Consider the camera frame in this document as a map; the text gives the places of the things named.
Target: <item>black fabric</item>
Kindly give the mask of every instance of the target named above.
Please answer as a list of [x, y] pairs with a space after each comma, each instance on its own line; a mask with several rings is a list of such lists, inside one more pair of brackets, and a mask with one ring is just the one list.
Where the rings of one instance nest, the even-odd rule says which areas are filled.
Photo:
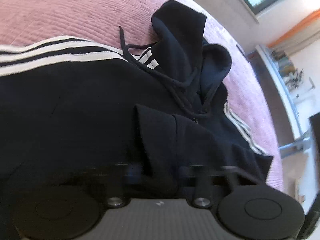
[[[272, 157], [255, 154], [224, 114], [231, 57], [203, 41], [205, 16], [169, 1], [152, 24], [156, 44], [126, 45], [121, 30], [126, 60], [66, 61], [0, 78], [0, 225], [15, 193], [59, 172], [140, 162], [158, 196], [174, 195], [181, 165], [238, 166], [266, 179]], [[149, 46], [154, 70], [128, 51]]]

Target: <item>orange curtain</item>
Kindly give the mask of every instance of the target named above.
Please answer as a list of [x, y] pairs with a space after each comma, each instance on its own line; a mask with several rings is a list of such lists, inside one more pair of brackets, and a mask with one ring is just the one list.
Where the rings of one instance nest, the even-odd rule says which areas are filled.
[[285, 35], [283, 35], [282, 37], [280, 37], [278, 40], [270, 43], [268, 45], [269, 48], [273, 48], [276, 45], [284, 42], [285, 40], [293, 37], [295, 34], [297, 34], [298, 32], [300, 32], [301, 30], [303, 30], [304, 28], [308, 27], [309, 25], [311, 25], [313, 22], [315, 22], [316, 20], [318, 20], [320, 18], [320, 9], [314, 11], [312, 14], [310, 14], [308, 17], [306, 17], [305, 19], [303, 19], [301, 22], [299, 22], [295, 27], [293, 27], [290, 31], [288, 31]]

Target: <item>round black disc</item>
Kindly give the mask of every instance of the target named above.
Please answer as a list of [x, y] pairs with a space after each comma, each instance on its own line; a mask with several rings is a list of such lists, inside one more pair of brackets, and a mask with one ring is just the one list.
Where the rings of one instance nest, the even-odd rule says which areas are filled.
[[98, 203], [77, 187], [53, 186], [19, 201], [12, 218], [25, 237], [63, 240], [84, 234], [99, 215]]
[[298, 233], [304, 211], [293, 198], [267, 186], [241, 186], [218, 206], [223, 225], [254, 240], [285, 239]]

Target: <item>pink quilt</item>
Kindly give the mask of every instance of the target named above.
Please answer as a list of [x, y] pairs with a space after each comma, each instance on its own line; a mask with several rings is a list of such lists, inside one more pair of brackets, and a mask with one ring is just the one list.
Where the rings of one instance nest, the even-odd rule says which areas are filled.
[[[0, 44], [28, 45], [59, 35], [73, 35], [120, 48], [119, 28], [126, 42], [148, 44], [156, 39], [151, 15], [167, 0], [0, 0]], [[193, 0], [176, 0], [208, 18], [204, 36], [225, 46], [233, 59], [224, 83], [231, 109], [250, 127], [256, 143], [274, 161], [268, 185], [283, 190], [282, 164], [270, 112], [254, 72], [232, 36]]]

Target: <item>pink bedspread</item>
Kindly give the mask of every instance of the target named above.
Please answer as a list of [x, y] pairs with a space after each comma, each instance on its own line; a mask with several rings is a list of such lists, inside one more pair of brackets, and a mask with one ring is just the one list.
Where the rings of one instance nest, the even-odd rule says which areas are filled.
[[[59, 35], [73, 35], [120, 48], [126, 42], [148, 44], [156, 36], [151, 15], [167, 0], [0, 0], [0, 44], [28, 45]], [[267, 183], [283, 190], [282, 164], [270, 112], [254, 72], [232, 36], [193, 0], [177, 0], [207, 15], [204, 36], [225, 46], [233, 59], [224, 83], [232, 110], [252, 129], [256, 143], [273, 155]]]

